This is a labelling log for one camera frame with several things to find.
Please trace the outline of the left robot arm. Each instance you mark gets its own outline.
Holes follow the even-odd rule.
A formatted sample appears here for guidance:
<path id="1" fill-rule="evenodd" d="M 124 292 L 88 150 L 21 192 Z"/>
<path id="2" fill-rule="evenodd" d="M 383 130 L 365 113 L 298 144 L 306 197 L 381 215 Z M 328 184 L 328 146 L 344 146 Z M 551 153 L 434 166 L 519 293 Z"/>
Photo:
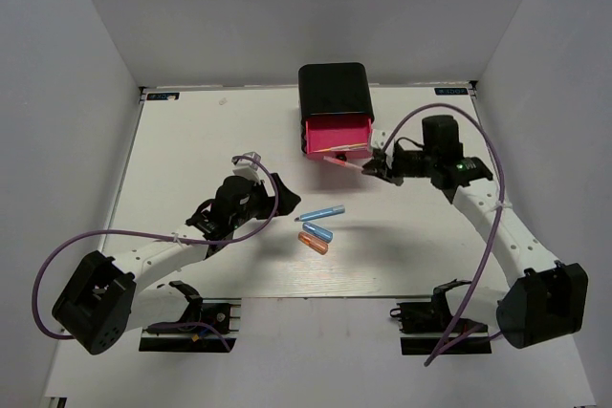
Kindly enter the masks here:
<path id="1" fill-rule="evenodd" d="M 92 355 L 136 328 L 193 330 L 202 319 L 202 307 L 192 301 L 198 293 L 162 279 L 237 243 L 235 231 L 249 221 L 267 225 L 291 214 L 300 197 L 277 174 L 270 179 L 272 195 L 257 177 L 229 176 L 171 235 L 148 233 L 149 245 L 123 254 L 85 255 L 55 301 L 53 318 Z"/>

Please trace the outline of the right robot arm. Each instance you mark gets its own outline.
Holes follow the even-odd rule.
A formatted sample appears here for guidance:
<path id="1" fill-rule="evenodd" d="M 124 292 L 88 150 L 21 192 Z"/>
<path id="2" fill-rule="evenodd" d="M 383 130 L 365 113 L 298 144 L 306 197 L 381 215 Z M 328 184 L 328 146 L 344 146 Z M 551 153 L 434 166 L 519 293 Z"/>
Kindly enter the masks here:
<path id="1" fill-rule="evenodd" d="M 578 263 L 565 264 L 536 240 L 512 210 L 502 168 L 489 168 L 464 154 L 454 117 L 423 118 L 423 140 L 406 150 L 392 134 L 374 130 L 364 174 L 401 185 L 428 179 L 485 241 L 484 258 L 501 267 L 508 291 L 492 298 L 491 323 L 517 349 L 581 329 L 588 276 Z"/>

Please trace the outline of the yellow thin pen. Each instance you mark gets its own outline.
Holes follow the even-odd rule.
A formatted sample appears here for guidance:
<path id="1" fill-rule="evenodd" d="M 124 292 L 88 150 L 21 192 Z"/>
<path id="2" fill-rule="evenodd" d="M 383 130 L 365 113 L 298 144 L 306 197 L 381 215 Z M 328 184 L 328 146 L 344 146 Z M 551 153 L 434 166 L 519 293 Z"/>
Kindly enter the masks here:
<path id="1" fill-rule="evenodd" d="M 331 147 L 322 148 L 322 149 L 317 150 L 314 153 L 350 151 L 350 150 L 353 150 L 353 149 L 359 149 L 359 148 L 352 148 L 351 144 L 344 144 L 344 145 L 335 145 L 335 146 L 331 146 Z"/>

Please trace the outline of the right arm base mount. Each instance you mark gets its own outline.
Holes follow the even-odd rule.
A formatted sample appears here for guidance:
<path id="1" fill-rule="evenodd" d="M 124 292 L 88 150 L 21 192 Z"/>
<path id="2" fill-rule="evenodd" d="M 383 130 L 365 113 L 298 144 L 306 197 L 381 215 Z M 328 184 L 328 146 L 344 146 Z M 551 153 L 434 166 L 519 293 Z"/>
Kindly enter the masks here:
<path id="1" fill-rule="evenodd" d="M 454 279 L 433 289 L 430 296 L 398 303 L 389 312 L 398 322 L 402 355 L 429 355 L 450 323 L 455 308 L 461 303 L 469 280 Z M 474 333 L 444 354 L 490 354 L 489 327 L 472 317 L 462 317 L 454 326 L 447 342 L 475 328 Z"/>

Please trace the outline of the pink drawer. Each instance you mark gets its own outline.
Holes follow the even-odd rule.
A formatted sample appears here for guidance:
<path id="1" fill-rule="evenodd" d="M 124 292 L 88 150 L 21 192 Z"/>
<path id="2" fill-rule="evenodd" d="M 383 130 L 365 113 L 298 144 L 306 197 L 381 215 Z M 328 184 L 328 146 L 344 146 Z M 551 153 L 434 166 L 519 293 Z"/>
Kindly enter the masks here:
<path id="1" fill-rule="evenodd" d="M 367 142 L 372 130 L 368 115 L 321 115 L 307 118 L 301 126 L 302 153 L 313 161 L 324 156 L 344 156 L 348 160 L 362 160 L 370 156 L 368 148 L 350 151 L 314 153 L 319 149 L 335 145 Z"/>

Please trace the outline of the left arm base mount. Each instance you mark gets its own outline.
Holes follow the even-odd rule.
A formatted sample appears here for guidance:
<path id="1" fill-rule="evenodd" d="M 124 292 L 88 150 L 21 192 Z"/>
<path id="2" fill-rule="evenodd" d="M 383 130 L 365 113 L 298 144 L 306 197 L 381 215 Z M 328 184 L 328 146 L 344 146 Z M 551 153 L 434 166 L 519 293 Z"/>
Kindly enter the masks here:
<path id="1" fill-rule="evenodd" d="M 236 344 L 241 319 L 239 299 L 192 301 L 177 322 L 144 329 L 141 353 L 228 354 Z"/>

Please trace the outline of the red thin pen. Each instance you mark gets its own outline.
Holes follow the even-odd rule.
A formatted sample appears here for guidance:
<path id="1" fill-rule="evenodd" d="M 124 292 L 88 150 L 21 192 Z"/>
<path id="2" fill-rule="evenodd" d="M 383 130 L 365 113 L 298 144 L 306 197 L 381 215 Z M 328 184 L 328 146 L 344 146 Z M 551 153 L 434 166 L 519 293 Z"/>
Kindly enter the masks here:
<path id="1" fill-rule="evenodd" d="M 331 164 L 338 165 L 340 167 L 351 169 L 351 170 L 356 170 L 356 171 L 359 171 L 360 173 L 363 171 L 363 167 L 361 165 L 352 163 L 350 161 L 344 161 L 344 160 L 329 157 L 329 156 L 324 156 L 322 159 Z"/>

